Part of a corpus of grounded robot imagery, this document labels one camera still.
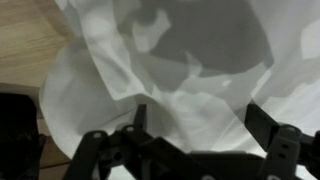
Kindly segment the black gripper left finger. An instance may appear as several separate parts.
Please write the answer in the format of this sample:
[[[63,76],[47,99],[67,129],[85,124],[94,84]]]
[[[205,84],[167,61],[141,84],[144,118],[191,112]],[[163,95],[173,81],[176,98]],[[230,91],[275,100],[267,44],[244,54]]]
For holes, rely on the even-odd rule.
[[[139,105],[133,123],[112,135],[86,133],[63,180],[107,180],[117,166],[137,180],[201,180],[205,167],[165,139],[150,136],[146,115],[147,106]]]

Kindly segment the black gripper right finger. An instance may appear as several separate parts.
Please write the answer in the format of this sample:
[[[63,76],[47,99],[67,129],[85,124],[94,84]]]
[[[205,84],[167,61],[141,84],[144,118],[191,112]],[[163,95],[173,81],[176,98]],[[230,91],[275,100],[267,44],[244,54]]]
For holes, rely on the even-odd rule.
[[[293,125],[278,123],[256,104],[247,105],[244,125],[266,152],[258,180],[302,180],[296,175],[298,165],[320,179],[320,131],[304,134]]]

